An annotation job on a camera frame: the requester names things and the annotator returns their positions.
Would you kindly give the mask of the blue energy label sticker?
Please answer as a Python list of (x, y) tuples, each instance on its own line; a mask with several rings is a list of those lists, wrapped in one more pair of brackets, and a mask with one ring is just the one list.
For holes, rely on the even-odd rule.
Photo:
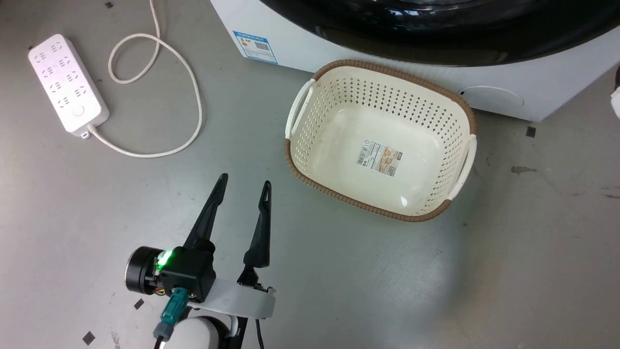
[(233, 33), (241, 52), (246, 58), (270, 64), (278, 64), (272, 47), (266, 38), (237, 31), (233, 31)]

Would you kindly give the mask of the white washing machine body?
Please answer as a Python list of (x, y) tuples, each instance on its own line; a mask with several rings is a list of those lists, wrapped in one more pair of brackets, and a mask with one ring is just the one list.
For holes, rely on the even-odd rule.
[(375, 57), (338, 46), (290, 22), (260, 0), (210, 0), (226, 31), (266, 38), (278, 65), (316, 72), (337, 60), (376, 63), (434, 82), (458, 95), (469, 86), (494, 86), (523, 98), (522, 108), (499, 113), (539, 122), (612, 68), (620, 66), (620, 26), (572, 49), (494, 66), (440, 66)]

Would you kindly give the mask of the white power strip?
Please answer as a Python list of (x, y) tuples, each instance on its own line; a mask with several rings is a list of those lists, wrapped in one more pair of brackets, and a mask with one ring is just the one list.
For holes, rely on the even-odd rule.
[(68, 38), (52, 35), (32, 48), (28, 59), (66, 132), (88, 139), (109, 118), (107, 105)]

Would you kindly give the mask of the black round washing machine door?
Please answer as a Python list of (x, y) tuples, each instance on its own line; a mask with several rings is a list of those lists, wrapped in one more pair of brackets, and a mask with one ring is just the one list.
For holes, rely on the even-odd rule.
[(260, 0), (290, 22), (375, 57), (494, 66), (547, 57), (620, 26), (620, 0)]

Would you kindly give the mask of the printed barcode label sticker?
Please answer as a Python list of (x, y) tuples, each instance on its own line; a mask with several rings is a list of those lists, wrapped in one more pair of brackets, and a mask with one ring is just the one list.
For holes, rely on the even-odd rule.
[(356, 164), (374, 172), (395, 177), (402, 157), (403, 152), (395, 148), (365, 139)]

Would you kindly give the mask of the cream laundry basket brown rim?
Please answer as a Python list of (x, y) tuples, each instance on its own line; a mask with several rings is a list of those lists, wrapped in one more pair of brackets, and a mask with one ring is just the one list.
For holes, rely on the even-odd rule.
[[(356, 164), (368, 139), (403, 152), (395, 177)], [(285, 160), (306, 185), (379, 216), (424, 222), (462, 190), (478, 147), (475, 115), (456, 93), (379, 64), (339, 60), (297, 93)]]

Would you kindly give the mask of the round white filter cover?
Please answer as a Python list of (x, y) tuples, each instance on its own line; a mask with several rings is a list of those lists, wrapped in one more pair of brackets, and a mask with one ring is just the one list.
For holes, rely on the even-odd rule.
[(524, 105), (522, 97), (507, 89), (494, 86), (469, 86), (459, 89), (458, 95), (471, 108), (494, 113), (508, 113)]

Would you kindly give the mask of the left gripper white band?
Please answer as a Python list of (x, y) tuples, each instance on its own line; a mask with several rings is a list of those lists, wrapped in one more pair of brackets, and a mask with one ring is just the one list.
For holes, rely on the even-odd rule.
[[(229, 175), (223, 173), (215, 183), (199, 217), (183, 244), (187, 249), (214, 251), (211, 232), (220, 204), (223, 202)], [(272, 228), (272, 184), (265, 181), (259, 199), (259, 216), (252, 241), (246, 251), (242, 270), (237, 282), (216, 277), (210, 292), (202, 303), (191, 302), (185, 289), (177, 288), (172, 292), (173, 303), (195, 309), (204, 309), (220, 314), (264, 319), (273, 315), (275, 296), (256, 286), (259, 277), (257, 268), (270, 265), (271, 228)], [(125, 285), (131, 292), (144, 295), (167, 296), (159, 279), (161, 268), (172, 255), (172, 250), (160, 250), (152, 247), (139, 247), (130, 256), (125, 269)]]

